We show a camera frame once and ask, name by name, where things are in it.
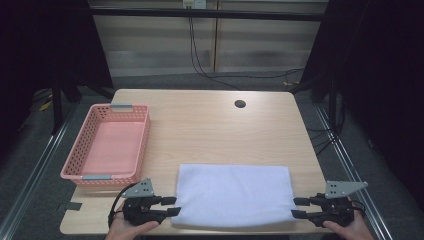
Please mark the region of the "person's left hand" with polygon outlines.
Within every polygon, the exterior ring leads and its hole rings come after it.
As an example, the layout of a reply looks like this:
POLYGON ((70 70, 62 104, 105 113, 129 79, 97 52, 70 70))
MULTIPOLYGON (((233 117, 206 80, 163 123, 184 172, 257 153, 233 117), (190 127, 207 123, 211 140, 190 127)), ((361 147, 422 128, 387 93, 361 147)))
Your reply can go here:
POLYGON ((113 221, 106 234, 105 240, 134 240, 136 237, 149 232, 159 226, 156 221, 150 221, 142 225, 133 226, 125 220, 121 210, 113 215, 113 221))

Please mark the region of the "black curtain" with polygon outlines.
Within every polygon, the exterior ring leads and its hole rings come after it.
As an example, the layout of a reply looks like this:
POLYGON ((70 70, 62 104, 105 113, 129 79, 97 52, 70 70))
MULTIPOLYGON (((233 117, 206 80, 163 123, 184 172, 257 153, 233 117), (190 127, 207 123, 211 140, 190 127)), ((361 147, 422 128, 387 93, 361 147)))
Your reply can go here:
POLYGON ((0 157, 41 89, 68 100, 113 86, 88 0, 0 0, 0 157))
POLYGON ((328 0, 301 82, 335 85, 424 211, 424 0, 328 0))

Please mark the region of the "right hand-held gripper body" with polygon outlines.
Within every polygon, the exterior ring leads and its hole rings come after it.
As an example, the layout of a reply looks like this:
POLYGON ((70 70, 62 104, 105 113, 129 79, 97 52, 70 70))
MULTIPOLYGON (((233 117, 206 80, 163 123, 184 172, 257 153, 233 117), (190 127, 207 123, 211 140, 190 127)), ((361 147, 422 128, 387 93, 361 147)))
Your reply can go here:
POLYGON ((310 203, 321 207, 321 212, 308 214, 308 220, 316 227, 323 227, 324 221, 332 221, 343 227, 354 221, 354 212, 365 214, 365 206, 356 207, 349 195, 368 186, 367 182, 326 181, 324 193, 310 197, 310 203))

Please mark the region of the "metal floor rail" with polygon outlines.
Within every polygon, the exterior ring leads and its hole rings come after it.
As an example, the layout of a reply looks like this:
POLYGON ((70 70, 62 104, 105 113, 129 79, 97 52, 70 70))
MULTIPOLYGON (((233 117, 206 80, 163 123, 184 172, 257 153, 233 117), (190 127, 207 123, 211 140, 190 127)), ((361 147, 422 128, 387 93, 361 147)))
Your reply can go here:
POLYGON ((57 128, 52 112, 36 111, 25 121, 0 171, 0 240, 13 238, 73 115, 66 112, 57 128))
MULTIPOLYGON (((329 114, 326 112, 325 108, 321 105, 315 105, 317 115, 320 119, 321 124, 327 132, 330 144, 334 149, 337 160, 344 169, 344 172, 347 175, 347 178, 350 181, 359 182, 362 181, 362 177, 359 175, 357 168, 355 167, 350 155, 348 154, 341 138, 340 134, 337 131, 337 127, 330 120, 329 114)), ((353 194, 361 203, 364 204, 366 209, 366 214, 369 219, 369 223, 373 232, 376 234, 377 240, 393 240, 391 233, 386 225, 385 220, 383 219, 380 211, 377 209, 376 204, 371 199, 371 196, 367 189, 362 189, 356 191, 353 194)))

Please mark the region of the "white power outlet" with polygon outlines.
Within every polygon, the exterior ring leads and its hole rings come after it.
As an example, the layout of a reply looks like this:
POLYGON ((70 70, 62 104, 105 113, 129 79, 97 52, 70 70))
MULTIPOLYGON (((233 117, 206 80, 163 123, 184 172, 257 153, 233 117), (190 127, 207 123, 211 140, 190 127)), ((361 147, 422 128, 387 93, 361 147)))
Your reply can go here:
POLYGON ((184 9, 200 9, 205 10, 207 8, 206 0, 182 0, 184 9))

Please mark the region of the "black metal stand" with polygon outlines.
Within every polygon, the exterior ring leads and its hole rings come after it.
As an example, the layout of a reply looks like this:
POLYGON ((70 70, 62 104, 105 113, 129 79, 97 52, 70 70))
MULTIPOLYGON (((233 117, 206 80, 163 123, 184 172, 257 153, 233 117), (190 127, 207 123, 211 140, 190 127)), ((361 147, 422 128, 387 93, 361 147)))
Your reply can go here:
POLYGON ((337 133, 337 80, 333 76, 320 76, 312 86, 311 99, 314 103, 322 103, 328 97, 328 120, 330 129, 337 133))
POLYGON ((53 129, 55 135, 64 122, 62 95, 65 95, 70 103, 77 103, 82 95, 78 90, 77 84, 71 78, 54 77, 52 80, 52 103, 53 103, 53 129))

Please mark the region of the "black horizontal bar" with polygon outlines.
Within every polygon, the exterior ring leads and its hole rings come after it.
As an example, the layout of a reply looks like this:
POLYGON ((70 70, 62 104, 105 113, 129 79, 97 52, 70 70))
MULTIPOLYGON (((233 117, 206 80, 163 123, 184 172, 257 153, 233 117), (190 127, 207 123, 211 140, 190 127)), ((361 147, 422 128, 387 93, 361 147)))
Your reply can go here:
POLYGON ((92 15, 105 16, 147 16, 147 17, 187 17, 215 19, 252 19, 282 21, 321 22, 329 19, 325 14, 257 12, 233 10, 197 10, 197 9, 147 9, 147 8, 90 8, 92 15))

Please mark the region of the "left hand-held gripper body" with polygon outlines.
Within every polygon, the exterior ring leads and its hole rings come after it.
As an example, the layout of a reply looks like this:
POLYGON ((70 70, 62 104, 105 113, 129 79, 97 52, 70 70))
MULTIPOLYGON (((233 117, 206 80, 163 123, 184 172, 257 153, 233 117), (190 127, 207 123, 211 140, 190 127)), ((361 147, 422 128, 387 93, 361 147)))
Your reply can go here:
POLYGON ((134 226, 151 221, 161 224, 166 218, 165 211, 151 209, 153 205, 159 204, 162 198, 154 194, 150 178, 128 186, 123 191, 122 197, 125 199, 122 207, 124 219, 134 226))

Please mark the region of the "person's right hand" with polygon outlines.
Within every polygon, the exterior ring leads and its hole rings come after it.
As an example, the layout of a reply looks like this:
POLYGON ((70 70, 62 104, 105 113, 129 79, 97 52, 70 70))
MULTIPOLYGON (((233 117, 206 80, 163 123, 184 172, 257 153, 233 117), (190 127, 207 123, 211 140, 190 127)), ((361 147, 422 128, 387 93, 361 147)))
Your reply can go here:
POLYGON ((359 211, 354 212, 354 221, 346 227, 332 221, 324 221, 323 225, 344 240, 374 240, 359 211))

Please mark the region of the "white printed towel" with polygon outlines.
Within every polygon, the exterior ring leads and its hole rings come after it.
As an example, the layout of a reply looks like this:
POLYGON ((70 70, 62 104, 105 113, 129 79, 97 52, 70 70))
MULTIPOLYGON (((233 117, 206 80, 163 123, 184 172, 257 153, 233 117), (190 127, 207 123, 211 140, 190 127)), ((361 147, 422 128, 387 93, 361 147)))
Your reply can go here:
POLYGON ((249 228, 291 222, 286 166, 182 164, 171 222, 197 228, 249 228))

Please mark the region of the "pink perforated plastic basket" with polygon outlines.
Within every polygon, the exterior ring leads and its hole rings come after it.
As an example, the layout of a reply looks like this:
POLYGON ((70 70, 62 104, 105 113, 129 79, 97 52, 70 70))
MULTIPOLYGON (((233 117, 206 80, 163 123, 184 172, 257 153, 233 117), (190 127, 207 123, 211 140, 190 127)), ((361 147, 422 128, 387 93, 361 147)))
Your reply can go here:
POLYGON ((145 105, 92 105, 60 176, 84 187, 137 182, 149 127, 149 108, 145 105))

